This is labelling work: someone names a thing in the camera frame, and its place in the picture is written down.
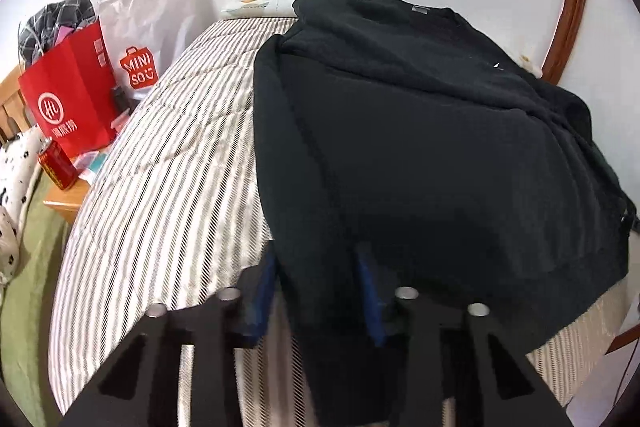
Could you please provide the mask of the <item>black sweatshirt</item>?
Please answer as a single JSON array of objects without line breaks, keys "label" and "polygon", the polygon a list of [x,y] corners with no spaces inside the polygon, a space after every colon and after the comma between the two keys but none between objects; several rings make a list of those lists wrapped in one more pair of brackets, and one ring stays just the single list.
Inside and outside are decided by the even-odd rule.
[{"label": "black sweatshirt", "polygon": [[394,402],[395,355],[364,321],[360,243],[396,285],[484,303],[526,358],[623,280],[637,211],[578,96],[448,9],[293,8],[255,58],[255,156],[320,425],[389,424]]}]

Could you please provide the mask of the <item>green blanket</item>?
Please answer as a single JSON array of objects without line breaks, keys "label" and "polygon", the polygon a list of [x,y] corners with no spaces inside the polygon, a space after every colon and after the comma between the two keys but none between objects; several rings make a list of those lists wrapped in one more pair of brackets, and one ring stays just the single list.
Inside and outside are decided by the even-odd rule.
[{"label": "green blanket", "polygon": [[61,413],[48,376],[50,318],[70,225],[44,199],[40,176],[26,212],[18,270],[1,311],[1,370],[9,394],[34,426],[55,426]]}]

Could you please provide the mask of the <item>striped quilted mattress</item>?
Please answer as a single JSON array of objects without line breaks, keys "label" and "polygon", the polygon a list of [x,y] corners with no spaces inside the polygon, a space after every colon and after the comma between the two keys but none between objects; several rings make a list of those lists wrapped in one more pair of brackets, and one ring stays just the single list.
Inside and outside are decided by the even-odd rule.
[{"label": "striped quilted mattress", "polygon": [[[160,78],[107,154],[56,288],[49,381],[64,415],[151,303],[195,306],[257,265],[269,229],[253,150],[253,63],[289,17],[213,23]],[[627,281],[527,355],[565,405],[629,310]],[[280,297],[266,339],[235,351],[244,426],[317,426]]]}]

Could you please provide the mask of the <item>wooden nightstand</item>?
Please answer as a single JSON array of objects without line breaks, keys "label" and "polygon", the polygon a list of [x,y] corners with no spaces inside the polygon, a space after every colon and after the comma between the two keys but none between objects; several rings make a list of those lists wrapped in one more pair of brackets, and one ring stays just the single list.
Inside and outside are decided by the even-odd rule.
[{"label": "wooden nightstand", "polygon": [[43,204],[57,212],[67,223],[72,225],[89,190],[90,185],[85,180],[76,181],[65,191],[52,185],[47,195],[44,196]]}]

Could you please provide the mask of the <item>blue white packets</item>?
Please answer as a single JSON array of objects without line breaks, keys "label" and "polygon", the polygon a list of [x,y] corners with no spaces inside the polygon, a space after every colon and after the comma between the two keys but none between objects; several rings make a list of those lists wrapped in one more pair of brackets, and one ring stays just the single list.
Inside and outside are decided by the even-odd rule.
[{"label": "blue white packets", "polygon": [[89,185],[96,182],[96,177],[100,172],[104,161],[106,161],[110,148],[105,147],[102,150],[92,150],[91,152],[83,153],[73,159],[73,165],[78,172],[78,176],[81,180],[84,180]]}]

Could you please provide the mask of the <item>red drink can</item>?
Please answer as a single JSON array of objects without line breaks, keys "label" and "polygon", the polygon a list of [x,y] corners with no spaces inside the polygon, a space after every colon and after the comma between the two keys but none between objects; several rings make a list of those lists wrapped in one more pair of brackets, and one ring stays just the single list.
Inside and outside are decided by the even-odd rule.
[{"label": "red drink can", "polygon": [[61,145],[52,138],[44,140],[38,153],[39,164],[51,181],[61,191],[72,187],[78,179],[78,172]]}]

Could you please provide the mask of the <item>white dotted pillow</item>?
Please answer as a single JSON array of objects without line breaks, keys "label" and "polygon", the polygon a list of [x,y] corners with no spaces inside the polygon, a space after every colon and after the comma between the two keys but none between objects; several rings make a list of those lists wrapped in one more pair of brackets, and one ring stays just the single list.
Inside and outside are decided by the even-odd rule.
[{"label": "white dotted pillow", "polygon": [[19,133],[1,147],[1,288],[12,281],[18,262],[26,212],[41,167],[38,153],[44,136],[38,126]]}]

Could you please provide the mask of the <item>small dark bottle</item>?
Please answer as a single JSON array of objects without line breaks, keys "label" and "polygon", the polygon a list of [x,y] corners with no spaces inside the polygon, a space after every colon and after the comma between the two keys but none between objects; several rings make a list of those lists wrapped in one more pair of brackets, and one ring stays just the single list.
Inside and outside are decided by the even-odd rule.
[{"label": "small dark bottle", "polygon": [[122,89],[122,86],[116,84],[116,86],[111,89],[111,95],[118,115],[131,113],[131,105],[127,98],[126,91]]}]

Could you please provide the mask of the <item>wooden headboard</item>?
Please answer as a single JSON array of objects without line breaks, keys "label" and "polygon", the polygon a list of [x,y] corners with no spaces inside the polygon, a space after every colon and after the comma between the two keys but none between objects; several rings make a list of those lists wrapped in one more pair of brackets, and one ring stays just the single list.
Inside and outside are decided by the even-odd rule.
[{"label": "wooden headboard", "polygon": [[27,105],[18,81],[20,75],[21,67],[15,66],[12,72],[0,83],[0,139],[2,144],[8,143],[21,132],[32,127],[27,118]]}]

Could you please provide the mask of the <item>red paper shopping bag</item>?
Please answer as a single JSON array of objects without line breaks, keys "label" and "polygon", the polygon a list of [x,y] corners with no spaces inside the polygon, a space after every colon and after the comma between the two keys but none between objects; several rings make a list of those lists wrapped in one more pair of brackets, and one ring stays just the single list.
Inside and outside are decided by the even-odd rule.
[{"label": "red paper shopping bag", "polygon": [[43,54],[18,82],[41,131],[67,156],[99,150],[115,139],[116,80],[98,22]]}]

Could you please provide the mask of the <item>white Miniso plastic bag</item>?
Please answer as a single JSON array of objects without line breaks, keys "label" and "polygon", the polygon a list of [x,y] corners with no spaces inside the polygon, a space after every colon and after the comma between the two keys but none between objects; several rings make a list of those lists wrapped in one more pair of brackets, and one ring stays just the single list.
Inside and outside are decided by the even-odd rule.
[{"label": "white Miniso plastic bag", "polygon": [[115,79],[138,101],[212,21],[207,0],[100,0],[96,15]]}]

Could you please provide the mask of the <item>plaid dark cloth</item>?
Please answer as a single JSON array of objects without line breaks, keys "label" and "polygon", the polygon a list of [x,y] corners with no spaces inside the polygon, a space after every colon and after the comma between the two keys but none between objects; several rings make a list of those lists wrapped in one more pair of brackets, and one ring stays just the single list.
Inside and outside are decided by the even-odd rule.
[{"label": "plaid dark cloth", "polygon": [[17,46],[29,68],[66,36],[96,21],[91,0],[64,0],[47,4],[18,28]]}]

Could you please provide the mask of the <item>white patterned bed sheet edge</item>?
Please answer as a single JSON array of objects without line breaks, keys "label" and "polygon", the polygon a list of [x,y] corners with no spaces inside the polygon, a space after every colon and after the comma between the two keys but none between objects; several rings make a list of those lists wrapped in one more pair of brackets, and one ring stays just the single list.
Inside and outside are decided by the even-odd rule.
[{"label": "white patterned bed sheet edge", "polygon": [[[258,17],[296,17],[293,8],[294,0],[241,0],[230,2],[220,9],[219,17],[222,20],[232,18],[258,18]],[[536,78],[542,78],[541,67],[533,63],[527,56],[516,53],[507,46],[500,46],[510,59],[518,64],[526,72],[530,72]]]}]

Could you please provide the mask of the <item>brown wooden door frame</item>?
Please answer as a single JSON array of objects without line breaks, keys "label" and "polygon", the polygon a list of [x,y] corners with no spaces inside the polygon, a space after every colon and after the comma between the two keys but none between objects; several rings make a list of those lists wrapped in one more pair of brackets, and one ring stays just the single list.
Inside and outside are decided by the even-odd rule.
[{"label": "brown wooden door frame", "polygon": [[632,0],[562,0],[544,79],[590,107],[594,139],[639,202],[639,12]]}]

